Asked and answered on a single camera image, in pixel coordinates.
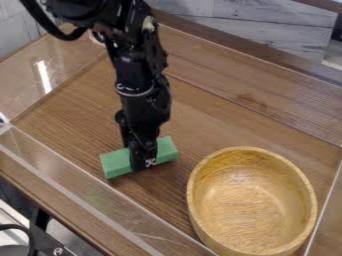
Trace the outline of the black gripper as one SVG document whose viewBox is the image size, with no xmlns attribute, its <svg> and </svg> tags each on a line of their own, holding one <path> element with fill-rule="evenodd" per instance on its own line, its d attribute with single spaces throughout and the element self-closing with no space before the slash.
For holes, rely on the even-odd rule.
<svg viewBox="0 0 342 256">
<path fill-rule="evenodd" d="M 161 126 L 170 120 L 171 88 L 166 78 L 151 81 L 151 87 L 142 91 L 139 87 L 115 84 L 122 109 L 115 114 L 121 127 L 123 145 L 130 150 L 130 163 L 134 172 L 157 165 Z"/>
</svg>

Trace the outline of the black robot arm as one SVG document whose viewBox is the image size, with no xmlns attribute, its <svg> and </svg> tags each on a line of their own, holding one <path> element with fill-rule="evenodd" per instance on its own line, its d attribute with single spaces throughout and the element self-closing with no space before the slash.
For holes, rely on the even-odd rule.
<svg viewBox="0 0 342 256">
<path fill-rule="evenodd" d="M 129 166 L 157 164 L 161 126 L 170 120 L 171 88 L 167 52 L 159 24 L 145 0 L 19 0 L 46 31 L 63 41 L 90 32 L 105 44 L 117 72 L 122 109 L 115 115 Z"/>
</svg>

